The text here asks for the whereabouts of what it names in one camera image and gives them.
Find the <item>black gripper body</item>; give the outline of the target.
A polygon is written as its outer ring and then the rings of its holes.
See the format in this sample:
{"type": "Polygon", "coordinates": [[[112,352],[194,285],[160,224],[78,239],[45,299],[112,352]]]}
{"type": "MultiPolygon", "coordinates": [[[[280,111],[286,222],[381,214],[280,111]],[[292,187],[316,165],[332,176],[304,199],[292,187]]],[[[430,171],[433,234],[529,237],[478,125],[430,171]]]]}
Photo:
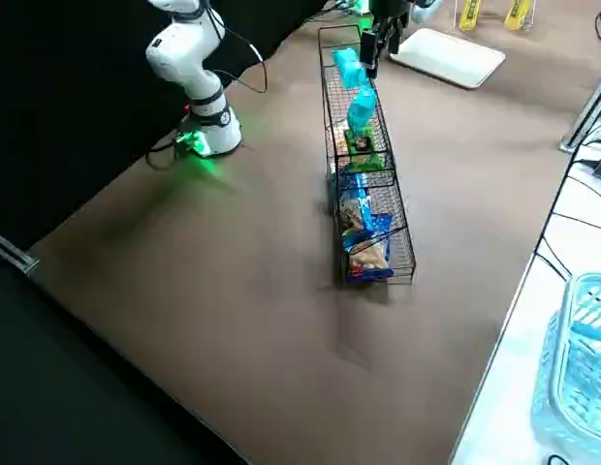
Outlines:
{"type": "Polygon", "coordinates": [[[408,0],[370,0],[370,12],[378,21],[387,21],[406,15],[410,10],[408,0]]]}

